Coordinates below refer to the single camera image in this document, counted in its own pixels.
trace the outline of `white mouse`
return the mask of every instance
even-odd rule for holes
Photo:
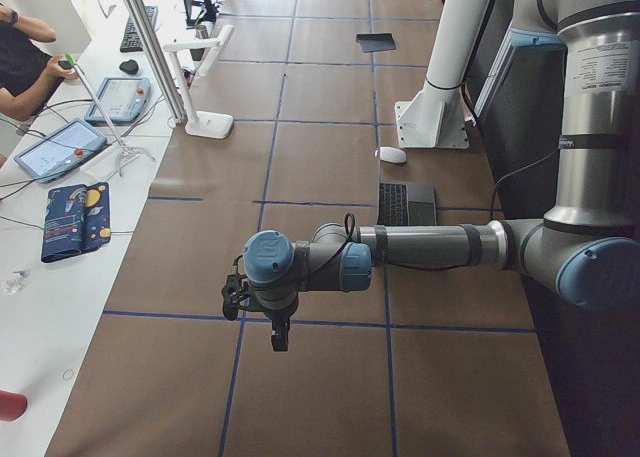
[[[407,161],[406,152],[395,147],[376,149],[376,157],[380,157],[383,162],[391,162],[392,164],[404,164]]]

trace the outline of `black keyboard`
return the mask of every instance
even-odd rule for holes
[[[409,225],[406,185],[381,183],[378,204],[378,225]]]
[[[145,5],[144,9],[147,11],[151,27],[156,26],[156,20],[158,20],[158,7],[152,5]],[[124,27],[124,35],[122,36],[122,43],[120,44],[120,52],[140,52],[142,50],[142,42],[140,42],[140,36],[136,31],[135,25],[131,17],[127,20],[127,25]]]

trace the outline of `person's arm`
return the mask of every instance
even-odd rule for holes
[[[0,4],[0,21],[5,25],[11,22],[13,11],[6,5]],[[37,42],[55,42],[56,31],[53,30],[44,20],[29,17],[28,15],[17,14],[18,20],[13,24],[13,28],[26,34],[30,39]]]
[[[0,89],[0,113],[15,120],[27,120],[42,105],[54,89],[58,80],[78,78],[75,71],[65,70],[58,65],[62,55],[51,57],[38,80],[27,90],[13,96],[6,88]]]

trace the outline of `person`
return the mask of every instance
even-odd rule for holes
[[[54,42],[56,32],[46,22],[18,14],[0,3],[0,113],[25,121],[37,113],[64,79],[78,76],[36,47],[36,42]],[[0,166],[4,163],[0,155]]]

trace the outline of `white desk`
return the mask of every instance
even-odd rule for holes
[[[182,26],[182,17],[163,16],[164,11],[166,8],[161,8],[158,22]],[[118,52],[125,20],[126,11],[116,11],[104,34],[91,43],[79,63],[97,88],[106,76],[124,75],[118,70],[119,63],[134,58],[141,67],[139,75],[151,79],[152,104],[160,92],[146,57],[142,53]],[[172,38],[173,31],[168,24],[161,24],[158,33],[162,42]],[[87,97],[81,84],[63,83],[49,103]],[[72,119],[82,117],[87,105],[70,104],[55,109]],[[140,156],[124,168],[124,178],[116,175],[109,180],[114,232],[135,229],[171,135],[169,118],[168,108],[160,104],[153,118],[127,138],[130,145],[145,147],[156,161]],[[45,112],[32,128],[47,133],[63,124],[59,116]],[[22,139],[0,169],[0,185],[28,179],[12,158],[34,142],[36,138],[29,135]],[[29,185],[0,202],[0,215],[42,226],[50,188],[101,180],[113,169],[116,153],[117,149],[111,148],[51,184]],[[0,189],[0,195],[6,195],[11,189]],[[0,389],[23,393],[29,399],[22,417],[14,422],[0,422],[0,455],[3,457],[35,457],[45,453],[130,240],[130,234],[115,234],[108,245],[96,252],[43,264],[40,262],[42,231],[0,220],[3,247],[0,282],[11,278],[16,270],[29,271],[21,291],[7,295],[0,290]]]

